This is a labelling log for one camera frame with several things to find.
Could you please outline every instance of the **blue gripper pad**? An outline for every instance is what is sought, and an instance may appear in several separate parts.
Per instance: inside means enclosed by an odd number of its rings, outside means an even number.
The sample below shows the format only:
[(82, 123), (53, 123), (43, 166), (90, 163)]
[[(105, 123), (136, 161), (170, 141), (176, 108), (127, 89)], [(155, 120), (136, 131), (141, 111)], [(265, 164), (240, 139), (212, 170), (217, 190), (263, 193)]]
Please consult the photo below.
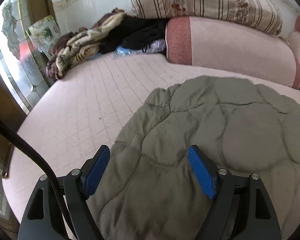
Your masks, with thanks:
[(197, 180), (199, 181), (203, 193), (205, 193), (210, 199), (214, 199), (217, 192), (213, 187), (213, 179), (193, 147), (190, 147), (188, 150), (188, 160)]
[(85, 190), (83, 192), (83, 195), (86, 199), (88, 199), (91, 195), (93, 195), (96, 192), (109, 160), (110, 149), (108, 146), (106, 146), (102, 153), (99, 155), (99, 158), (93, 165), (91, 171), (89, 172), (85, 180)]

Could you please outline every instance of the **striped fabric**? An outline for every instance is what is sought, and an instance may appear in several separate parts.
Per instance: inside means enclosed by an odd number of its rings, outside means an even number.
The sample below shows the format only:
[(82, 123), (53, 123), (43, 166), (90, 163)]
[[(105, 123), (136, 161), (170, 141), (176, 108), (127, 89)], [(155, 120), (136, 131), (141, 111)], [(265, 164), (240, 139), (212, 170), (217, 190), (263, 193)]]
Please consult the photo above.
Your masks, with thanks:
[(140, 18), (200, 16), (235, 22), (278, 35), (279, 10), (270, 0), (130, 0)]

